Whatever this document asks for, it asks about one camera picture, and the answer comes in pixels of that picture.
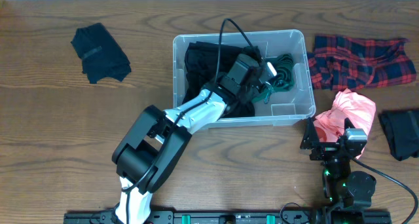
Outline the large black garment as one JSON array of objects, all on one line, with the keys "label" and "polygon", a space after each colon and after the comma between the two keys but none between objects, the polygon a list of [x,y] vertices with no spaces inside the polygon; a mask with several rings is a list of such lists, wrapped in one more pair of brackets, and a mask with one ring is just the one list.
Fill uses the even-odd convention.
[{"label": "large black garment", "polygon": [[[260,60],[260,51],[257,47],[234,47],[229,45],[216,45],[213,43],[200,42],[190,43],[185,53],[185,69],[188,89],[183,98],[186,103],[197,97],[206,84],[216,82],[218,86],[221,77],[226,75],[239,54],[246,54],[253,59]],[[255,108],[251,102],[241,103],[233,99],[232,105],[225,113],[225,118],[254,117]]]}]

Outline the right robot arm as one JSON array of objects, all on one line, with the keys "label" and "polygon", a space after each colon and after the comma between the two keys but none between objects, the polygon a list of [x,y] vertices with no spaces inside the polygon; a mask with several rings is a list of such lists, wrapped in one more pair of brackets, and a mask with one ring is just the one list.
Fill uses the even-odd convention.
[{"label": "right robot arm", "polygon": [[376,179],[362,171],[352,171],[350,163],[367,143],[367,135],[344,120],[344,133],[335,142],[321,142],[313,118],[307,120],[301,149],[310,150],[310,160],[323,166],[323,192],[330,205],[310,215],[311,223],[363,223],[363,211],[371,207]]}]

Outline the clear plastic storage bin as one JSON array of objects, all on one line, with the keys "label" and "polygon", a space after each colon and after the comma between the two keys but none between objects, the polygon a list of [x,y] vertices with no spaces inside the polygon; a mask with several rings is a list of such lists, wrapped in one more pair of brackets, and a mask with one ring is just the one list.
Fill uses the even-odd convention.
[{"label": "clear plastic storage bin", "polygon": [[[239,126],[292,126],[300,120],[312,117],[316,103],[310,78],[305,39],[297,29],[274,31],[249,31],[246,36],[253,46],[258,47],[263,58],[275,58],[291,54],[294,60],[292,77],[294,86],[287,92],[276,92],[265,104],[254,105],[254,117],[222,118],[203,127],[209,128]],[[189,82],[186,79],[185,53],[191,43],[197,41],[217,44],[217,33],[178,35],[173,40],[173,106],[182,104]]]}]

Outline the black folded cloth right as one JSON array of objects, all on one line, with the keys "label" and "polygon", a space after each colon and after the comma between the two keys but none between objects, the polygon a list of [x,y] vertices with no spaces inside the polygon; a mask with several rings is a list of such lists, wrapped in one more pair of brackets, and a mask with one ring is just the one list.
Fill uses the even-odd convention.
[{"label": "black folded cloth right", "polygon": [[418,158],[418,110],[383,111],[378,115],[395,160]]}]

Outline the coral pink garment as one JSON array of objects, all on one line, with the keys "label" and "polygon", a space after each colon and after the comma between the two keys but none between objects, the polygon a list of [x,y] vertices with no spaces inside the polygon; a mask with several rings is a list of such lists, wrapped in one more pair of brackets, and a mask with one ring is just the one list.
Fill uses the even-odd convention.
[{"label": "coral pink garment", "polygon": [[369,135],[373,125],[376,104],[350,89],[336,94],[330,110],[317,115],[313,121],[320,142],[336,142],[344,133],[344,119]]}]

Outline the red navy plaid shirt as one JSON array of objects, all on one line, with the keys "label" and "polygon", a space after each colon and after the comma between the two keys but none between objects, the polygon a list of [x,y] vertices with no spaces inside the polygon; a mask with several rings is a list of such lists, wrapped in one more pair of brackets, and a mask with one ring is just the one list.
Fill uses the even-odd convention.
[{"label": "red navy plaid shirt", "polygon": [[405,52],[407,42],[317,35],[307,54],[312,86],[337,91],[412,83],[416,68]]}]

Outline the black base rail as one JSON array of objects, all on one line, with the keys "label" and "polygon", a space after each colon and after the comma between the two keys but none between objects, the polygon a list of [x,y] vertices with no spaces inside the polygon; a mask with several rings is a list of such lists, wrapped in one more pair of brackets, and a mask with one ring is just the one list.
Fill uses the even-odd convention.
[{"label": "black base rail", "polygon": [[[309,218],[303,211],[284,210],[282,213],[223,213],[223,212],[172,212],[153,211],[146,219],[149,224],[280,224],[280,223],[325,223],[319,215]],[[331,213],[331,223],[391,224],[389,212],[365,211],[363,213]],[[64,224],[120,223],[111,210],[96,213],[68,213]]]}]

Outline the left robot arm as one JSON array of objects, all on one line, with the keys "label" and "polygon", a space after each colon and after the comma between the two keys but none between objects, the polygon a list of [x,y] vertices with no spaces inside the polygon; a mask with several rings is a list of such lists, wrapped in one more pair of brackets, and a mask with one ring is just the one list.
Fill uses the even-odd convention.
[{"label": "left robot arm", "polygon": [[228,73],[214,76],[190,101],[164,111],[147,107],[112,155],[122,186],[118,223],[144,223],[153,193],[173,172],[192,135],[250,102],[276,74],[270,62],[239,54]]}]

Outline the small black cloth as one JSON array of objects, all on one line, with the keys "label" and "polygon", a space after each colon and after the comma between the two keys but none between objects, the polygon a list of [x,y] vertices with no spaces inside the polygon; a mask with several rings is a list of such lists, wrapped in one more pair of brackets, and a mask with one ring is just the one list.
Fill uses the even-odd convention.
[{"label": "small black cloth", "polygon": [[107,77],[122,82],[132,71],[127,55],[102,23],[78,28],[71,44],[90,84]]}]

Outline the dark green garment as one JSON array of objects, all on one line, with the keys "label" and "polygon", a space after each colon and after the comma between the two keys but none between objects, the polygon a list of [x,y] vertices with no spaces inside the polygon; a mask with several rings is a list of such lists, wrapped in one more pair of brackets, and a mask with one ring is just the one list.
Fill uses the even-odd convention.
[{"label": "dark green garment", "polygon": [[295,82],[292,76],[294,60],[291,54],[266,58],[266,63],[268,67],[276,71],[276,75],[269,78],[268,85],[265,85],[263,91],[251,100],[252,103],[263,100],[264,104],[267,104],[274,93],[288,92],[294,87]]}]

